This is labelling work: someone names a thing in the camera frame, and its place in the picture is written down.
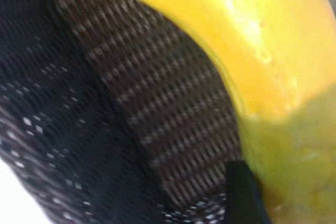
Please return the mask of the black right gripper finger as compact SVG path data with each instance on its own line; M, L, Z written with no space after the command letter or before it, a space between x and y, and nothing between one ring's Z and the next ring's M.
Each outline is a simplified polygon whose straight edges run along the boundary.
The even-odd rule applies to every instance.
M270 223L258 181L244 161L226 165L226 223Z

